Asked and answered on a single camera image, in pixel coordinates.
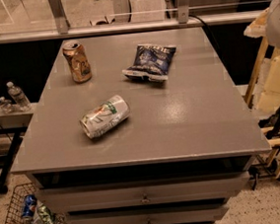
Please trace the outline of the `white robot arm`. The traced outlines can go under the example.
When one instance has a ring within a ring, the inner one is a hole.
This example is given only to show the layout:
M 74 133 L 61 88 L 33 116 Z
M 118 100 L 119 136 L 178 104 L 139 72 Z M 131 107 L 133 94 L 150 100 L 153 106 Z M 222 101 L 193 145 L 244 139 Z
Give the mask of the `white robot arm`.
M 266 37 L 268 44 L 280 48 L 280 0 L 272 0 L 244 31 L 246 37 Z

